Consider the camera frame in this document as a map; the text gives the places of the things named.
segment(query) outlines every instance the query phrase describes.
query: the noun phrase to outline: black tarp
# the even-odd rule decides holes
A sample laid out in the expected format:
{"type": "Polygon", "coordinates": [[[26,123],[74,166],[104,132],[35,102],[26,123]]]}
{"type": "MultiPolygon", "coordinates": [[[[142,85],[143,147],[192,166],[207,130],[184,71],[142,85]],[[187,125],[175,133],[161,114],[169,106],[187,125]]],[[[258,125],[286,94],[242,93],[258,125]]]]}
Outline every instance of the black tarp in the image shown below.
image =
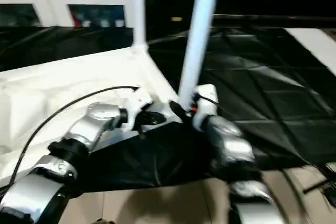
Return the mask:
{"type": "MultiPolygon", "coordinates": [[[[151,57],[177,90],[187,38],[150,43],[151,57]]],[[[1,68],[131,45],[130,29],[6,29],[1,68]]],[[[336,160],[336,77],[283,29],[214,29],[200,77],[216,86],[223,116],[254,146],[262,169],[336,160]]],[[[93,153],[79,179],[85,191],[176,185],[212,176],[204,137],[178,123],[93,153]]]]}

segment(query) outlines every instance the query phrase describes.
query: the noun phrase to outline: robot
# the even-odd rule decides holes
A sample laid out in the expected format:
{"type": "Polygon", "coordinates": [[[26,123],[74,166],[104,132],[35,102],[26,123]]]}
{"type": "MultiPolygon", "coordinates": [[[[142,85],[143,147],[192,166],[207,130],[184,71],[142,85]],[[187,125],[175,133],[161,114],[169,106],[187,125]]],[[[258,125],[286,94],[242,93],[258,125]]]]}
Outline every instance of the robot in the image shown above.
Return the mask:
{"type": "MultiPolygon", "coordinates": [[[[170,107],[183,123],[205,133],[215,157],[211,164],[214,174],[223,178],[230,171],[226,180],[230,187],[229,223],[286,223],[262,180],[251,145],[234,123],[217,115],[216,100],[214,86],[203,85],[197,87],[190,111],[176,102],[170,107]]],[[[75,181],[86,172],[85,162],[102,133],[133,130],[139,115],[151,104],[151,96],[138,88],[124,108],[107,103],[89,105],[61,140],[48,146],[50,153],[8,189],[0,202],[0,223],[58,223],[69,199],[80,195],[75,181]]]]}

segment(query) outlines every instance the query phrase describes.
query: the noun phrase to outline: white pole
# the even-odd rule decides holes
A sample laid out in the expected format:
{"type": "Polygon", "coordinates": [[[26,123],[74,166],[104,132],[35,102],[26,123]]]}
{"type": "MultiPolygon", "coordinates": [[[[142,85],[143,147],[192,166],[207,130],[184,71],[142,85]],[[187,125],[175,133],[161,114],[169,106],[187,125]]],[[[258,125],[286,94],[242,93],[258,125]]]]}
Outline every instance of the white pole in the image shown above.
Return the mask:
{"type": "Polygon", "coordinates": [[[134,0],[133,46],[146,46],[145,0],[134,0]]]}
{"type": "Polygon", "coordinates": [[[202,68],[206,44],[211,28],[216,0],[195,0],[189,39],[183,63],[179,89],[179,103],[185,109],[190,108],[194,89],[202,68]]]}

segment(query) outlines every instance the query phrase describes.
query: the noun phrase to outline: tiled floor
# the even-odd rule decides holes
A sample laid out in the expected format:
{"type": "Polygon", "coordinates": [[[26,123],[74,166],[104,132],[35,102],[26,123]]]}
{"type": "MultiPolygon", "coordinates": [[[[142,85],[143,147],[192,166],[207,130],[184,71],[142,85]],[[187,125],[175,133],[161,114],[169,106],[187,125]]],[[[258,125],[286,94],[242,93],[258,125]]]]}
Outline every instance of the tiled floor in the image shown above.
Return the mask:
{"type": "MultiPolygon", "coordinates": [[[[318,192],[301,193],[323,178],[314,168],[287,171],[302,199],[305,213],[281,172],[266,172],[265,180],[280,201],[291,224],[335,223],[336,210],[318,192]]],[[[73,199],[61,224],[90,224],[99,218],[117,224],[181,223],[226,224],[227,186],[218,179],[207,179],[188,185],[148,190],[124,190],[84,194],[73,199]]]]}

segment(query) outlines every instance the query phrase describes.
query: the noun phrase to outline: wire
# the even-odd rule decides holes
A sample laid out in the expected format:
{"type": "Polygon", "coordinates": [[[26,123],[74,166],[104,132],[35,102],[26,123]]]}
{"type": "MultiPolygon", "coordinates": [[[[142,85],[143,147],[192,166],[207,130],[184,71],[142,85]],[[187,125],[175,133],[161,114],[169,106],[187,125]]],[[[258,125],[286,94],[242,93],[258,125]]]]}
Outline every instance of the wire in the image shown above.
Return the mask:
{"type": "Polygon", "coordinates": [[[196,98],[202,98],[202,99],[204,99],[204,100],[206,100],[206,101],[208,101],[208,102],[213,103],[213,104],[216,105],[218,108],[220,108],[220,110],[221,110],[223,113],[225,113],[225,109],[224,109],[218,102],[215,102],[214,100],[211,100],[210,98],[208,98],[208,97],[204,97],[204,96],[202,96],[202,95],[200,95],[200,94],[197,94],[196,98]]]}
{"type": "Polygon", "coordinates": [[[17,175],[17,172],[19,170],[19,167],[20,167],[20,164],[28,150],[28,147],[30,145],[30,143],[32,142],[32,140],[34,139],[34,137],[36,136],[36,134],[51,120],[53,119],[55,116],[57,116],[60,112],[62,112],[63,110],[65,110],[66,108],[70,107],[71,105],[79,102],[79,101],[82,101],[86,98],[89,98],[95,94],[99,94],[99,93],[102,93],[102,92],[106,92],[106,91],[110,91],[110,90],[114,90],[114,89],[132,89],[132,90],[137,90],[138,87],[134,87],[134,86],[116,86],[116,87],[110,87],[110,88],[106,88],[106,89],[101,89],[101,90],[98,90],[98,91],[95,91],[95,92],[92,92],[90,94],[86,94],[80,98],[77,98],[75,100],[73,100],[72,102],[69,102],[68,104],[64,105],[62,108],[60,108],[59,110],[57,110],[54,114],[52,114],[50,117],[48,117],[47,119],[45,119],[43,121],[43,123],[41,123],[37,128],[36,130],[32,133],[32,135],[30,136],[30,138],[28,139],[27,143],[25,144],[25,146],[23,147],[22,149],[22,152],[20,154],[20,157],[15,165],[15,168],[14,168],[14,171],[12,173],[12,176],[11,176],[11,179],[9,181],[9,184],[8,184],[8,187],[7,188],[10,188],[14,182],[15,182],[15,179],[16,179],[16,175],[17,175]]]}

